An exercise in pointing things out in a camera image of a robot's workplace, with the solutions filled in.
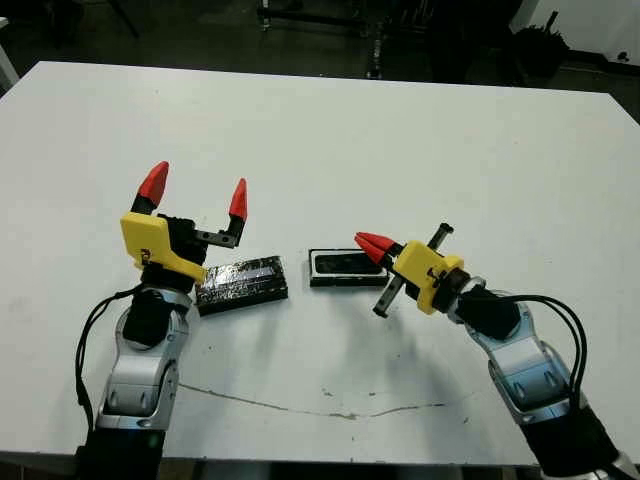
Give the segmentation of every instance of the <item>black arm joint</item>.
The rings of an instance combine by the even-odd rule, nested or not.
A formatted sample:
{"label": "black arm joint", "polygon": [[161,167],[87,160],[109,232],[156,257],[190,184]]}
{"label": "black arm joint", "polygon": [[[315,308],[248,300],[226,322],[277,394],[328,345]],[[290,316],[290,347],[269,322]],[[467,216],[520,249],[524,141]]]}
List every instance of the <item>black arm joint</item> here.
{"label": "black arm joint", "polygon": [[149,348],[159,344],[167,334],[173,310],[186,312],[185,307],[166,302],[162,295],[154,290],[136,293],[122,336]]}
{"label": "black arm joint", "polygon": [[512,302],[492,302],[496,294],[476,285],[464,293],[457,315],[471,328],[496,340],[504,340],[520,322],[518,306]]}

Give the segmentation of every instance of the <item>table leg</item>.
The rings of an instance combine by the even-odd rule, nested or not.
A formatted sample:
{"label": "table leg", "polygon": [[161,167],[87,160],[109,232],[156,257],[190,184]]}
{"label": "table leg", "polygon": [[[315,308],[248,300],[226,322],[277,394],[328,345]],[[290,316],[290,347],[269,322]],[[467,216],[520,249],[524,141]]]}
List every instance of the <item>table leg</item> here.
{"label": "table leg", "polygon": [[20,77],[18,77],[15,68],[13,68],[11,60],[7,57],[2,46],[0,46],[0,85],[6,91],[13,87],[19,79]]}

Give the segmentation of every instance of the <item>white wall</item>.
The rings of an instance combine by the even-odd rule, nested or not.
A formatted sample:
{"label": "white wall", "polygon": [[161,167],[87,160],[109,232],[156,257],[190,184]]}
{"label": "white wall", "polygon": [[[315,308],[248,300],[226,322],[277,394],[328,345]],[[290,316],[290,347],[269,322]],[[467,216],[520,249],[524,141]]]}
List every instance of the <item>white wall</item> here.
{"label": "white wall", "polygon": [[539,0],[530,24],[544,25],[554,10],[559,15],[553,30],[573,50],[602,53],[611,61],[626,51],[629,63],[640,65],[640,0]]}

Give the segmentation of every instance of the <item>metal rod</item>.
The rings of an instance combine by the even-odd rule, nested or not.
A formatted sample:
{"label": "metal rod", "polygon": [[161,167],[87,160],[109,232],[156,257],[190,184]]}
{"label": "metal rod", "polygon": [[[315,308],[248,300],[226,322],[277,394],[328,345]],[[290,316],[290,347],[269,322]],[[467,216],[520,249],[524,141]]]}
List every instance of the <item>metal rod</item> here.
{"label": "metal rod", "polygon": [[453,227],[451,225],[449,225],[448,223],[441,223],[438,227],[438,231],[434,233],[433,237],[431,237],[431,240],[429,240],[427,247],[429,247],[431,250],[437,250],[442,244],[444,237],[452,232]]}
{"label": "metal rod", "polygon": [[389,305],[391,305],[393,299],[396,298],[396,295],[402,288],[402,285],[404,285],[404,279],[402,277],[399,277],[397,275],[393,277],[393,280],[391,280],[389,285],[387,285],[387,288],[385,288],[384,292],[382,292],[378,303],[376,303],[376,306],[373,307],[373,311],[377,315],[380,315],[383,318],[387,318],[387,308],[389,308]]}

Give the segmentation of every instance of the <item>black sleeve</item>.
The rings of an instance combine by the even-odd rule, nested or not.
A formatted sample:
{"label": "black sleeve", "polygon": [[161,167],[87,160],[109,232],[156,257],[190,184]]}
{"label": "black sleeve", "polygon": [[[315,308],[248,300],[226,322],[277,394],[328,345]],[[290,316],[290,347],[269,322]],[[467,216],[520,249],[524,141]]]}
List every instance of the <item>black sleeve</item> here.
{"label": "black sleeve", "polygon": [[153,480],[164,444],[163,431],[96,429],[76,453],[81,480]]}
{"label": "black sleeve", "polygon": [[568,477],[606,469],[619,455],[588,406],[563,417],[520,427],[548,476]]}

